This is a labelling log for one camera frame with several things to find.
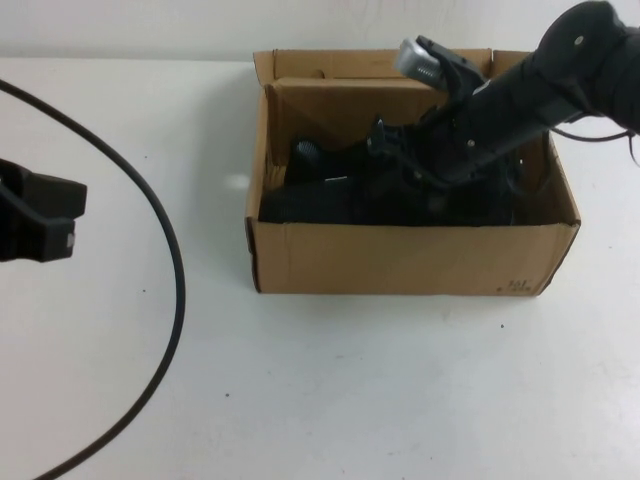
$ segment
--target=black cable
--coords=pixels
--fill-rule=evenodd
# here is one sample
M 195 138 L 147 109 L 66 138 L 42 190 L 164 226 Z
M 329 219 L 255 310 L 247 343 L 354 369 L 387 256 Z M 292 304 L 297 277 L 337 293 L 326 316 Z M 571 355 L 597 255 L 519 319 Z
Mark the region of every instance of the black cable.
M 608 137 L 581 137 L 579 135 L 574 135 L 573 133 L 568 133 L 559 128 L 550 128 L 553 133 L 557 133 L 558 135 L 568 138 L 570 140 L 576 140 L 578 142 L 588 142 L 588 143 L 601 143 L 601 142 L 611 142 L 613 140 L 620 140 L 625 137 L 633 137 L 635 133 L 631 130 L 627 130 L 625 132 L 616 133 L 615 135 L 609 135 Z
M 96 147 L 102 153 L 104 153 L 113 163 L 115 163 L 120 169 L 135 183 L 147 198 L 154 212 L 156 213 L 162 230 L 167 238 L 169 244 L 169 251 L 171 252 L 171 259 L 173 261 L 173 269 L 176 279 L 176 311 L 173 321 L 173 329 L 171 331 L 171 337 L 165 350 L 165 353 L 158 365 L 158 369 L 151 377 L 149 384 L 143 390 L 140 397 L 135 401 L 133 406 L 118 420 L 107 432 L 100 436 L 91 445 L 69 458 L 67 461 L 61 463 L 57 467 L 49 470 L 37 477 L 35 480 L 53 480 L 59 478 L 70 470 L 74 469 L 82 462 L 90 458 L 92 455 L 104 448 L 111 440 L 117 437 L 127 426 L 133 421 L 134 418 L 140 413 L 140 411 L 147 404 L 149 399 L 153 396 L 154 392 L 162 382 L 164 375 L 171 365 L 171 360 L 180 342 L 180 334 L 182 333 L 182 325 L 184 323 L 184 313 L 186 306 L 186 282 L 184 274 L 184 266 L 182 264 L 182 255 L 180 254 L 180 247 L 178 245 L 178 239 L 171 225 L 171 221 L 164 210 L 164 207 L 160 203 L 160 200 L 156 196 L 155 192 L 145 181 L 144 178 L 136 171 L 129 162 L 127 162 L 118 152 L 107 145 L 103 140 L 98 138 L 95 134 L 91 133 L 85 127 L 75 122 L 71 118 L 67 117 L 64 113 L 58 111 L 51 105 L 45 103 L 37 97 L 34 97 L 30 93 L 21 90 L 10 83 L 0 80 L 0 91 L 8 93 L 13 97 L 22 100 L 23 102 L 31 105 L 32 107 L 40 110 L 45 115 L 48 115 L 52 119 L 60 122 L 65 127 L 69 128 L 79 136 L 84 138 L 91 145 Z
M 636 155 L 635 153 L 633 153 L 633 135 L 629 135 L 629 153 L 631 154 L 631 159 L 633 160 L 633 163 L 636 164 L 636 167 L 640 168 L 640 163 L 638 163 L 638 160 L 636 159 Z

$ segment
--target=cardboard box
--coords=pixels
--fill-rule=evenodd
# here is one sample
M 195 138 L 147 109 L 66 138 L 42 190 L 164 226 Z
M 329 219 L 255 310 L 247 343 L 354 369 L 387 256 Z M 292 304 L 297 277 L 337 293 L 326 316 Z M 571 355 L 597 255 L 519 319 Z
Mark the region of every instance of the cardboard box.
M 461 50 L 488 76 L 526 54 Z M 258 220 L 265 191 L 282 184 L 296 135 L 336 149 L 361 140 L 380 114 L 416 121 L 446 95 L 393 69 L 396 51 L 274 51 L 254 55 L 263 92 L 246 229 L 256 289 L 265 293 L 540 294 L 580 227 L 553 144 L 551 179 L 522 199 L 524 225 L 380 227 L 270 224 Z M 541 142 L 525 146 L 526 181 L 539 179 Z

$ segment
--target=black object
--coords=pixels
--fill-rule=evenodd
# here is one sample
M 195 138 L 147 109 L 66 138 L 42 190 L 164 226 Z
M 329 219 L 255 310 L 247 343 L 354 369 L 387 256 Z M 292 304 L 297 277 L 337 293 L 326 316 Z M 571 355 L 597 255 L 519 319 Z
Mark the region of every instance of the black object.
M 416 43 L 435 59 L 429 68 L 439 65 L 448 102 L 412 125 L 377 119 L 368 137 L 345 151 L 322 152 L 304 140 L 301 151 L 313 155 L 298 152 L 289 164 L 304 175 L 287 176 L 280 190 L 263 197 L 261 220 L 509 225 L 509 172 L 517 168 L 519 146 L 588 115 L 607 116 L 630 131 L 621 136 L 640 131 L 639 30 L 625 27 L 607 2 L 568 10 L 534 53 L 491 81 L 435 42 L 419 37 Z M 349 152 L 359 152 L 358 160 L 340 170 Z M 332 167 L 322 167 L 325 162 Z M 321 185 L 327 181 L 343 182 L 342 188 Z
M 0 160 L 0 262 L 68 258 L 87 187 Z
M 182 263 L 182 255 L 180 253 L 178 239 L 176 237 L 175 231 L 173 230 L 173 226 L 171 225 L 171 221 L 169 220 L 169 217 L 164 210 L 164 207 L 162 206 L 162 203 L 158 199 L 153 189 L 145 181 L 145 179 L 136 171 L 135 168 L 133 168 L 133 166 L 131 166 L 129 162 L 127 162 L 118 152 L 107 145 L 104 140 L 101 140 L 94 133 L 90 132 L 76 121 L 67 117 L 65 114 L 53 108 L 48 103 L 43 102 L 37 97 L 34 97 L 30 93 L 27 93 L 24 90 L 5 82 L 4 80 L 0 80 L 0 91 L 3 91 L 27 103 L 28 105 L 31 105 L 32 107 L 41 111 L 45 115 L 48 115 L 55 121 L 61 123 L 71 131 L 78 134 L 80 137 L 82 137 L 91 145 L 104 153 L 107 158 L 109 158 L 114 164 L 116 164 L 118 168 L 120 168 L 131 179 L 131 181 L 136 184 L 142 194 L 149 201 L 149 204 L 153 208 L 154 213 L 158 217 L 160 226 L 162 227 L 165 237 L 167 238 L 167 244 L 169 246 L 169 252 L 171 253 L 171 260 L 173 262 L 173 269 L 175 272 L 176 310 L 173 320 L 173 328 L 171 330 L 169 343 L 167 344 L 167 348 L 164 352 L 164 355 L 162 356 L 162 360 L 160 361 L 158 368 L 151 377 L 148 385 L 144 388 L 131 408 L 109 430 L 107 430 L 103 435 L 101 435 L 93 443 L 91 443 L 91 445 L 87 446 L 73 457 L 69 458 L 57 467 L 52 468 L 48 472 L 40 475 L 35 479 L 54 480 L 73 470 L 85 460 L 89 459 L 91 456 L 108 445 L 111 440 L 122 433 L 122 431 L 127 428 L 127 426 L 129 426 L 129 424 L 142 411 L 147 402 L 149 402 L 155 391 L 158 389 L 158 386 L 160 386 L 162 379 L 164 378 L 167 370 L 169 369 L 169 366 L 171 365 L 171 361 L 173 360 L 173 356 L 176 353 L 178 344 L 180 343 L 180 334 L 182 333 L 182 326 L 184 325 L 187 295 L 184 265 Z M 69 200 L 71 204 L 75 205 L 75 202 L 73 201 L 74 196 L 75 193 L 72 194 L 71 197 L 69 197 Z M 78 212 L 79 210 L 73 210 L 73 208 L 70 208 L 70 211 Z

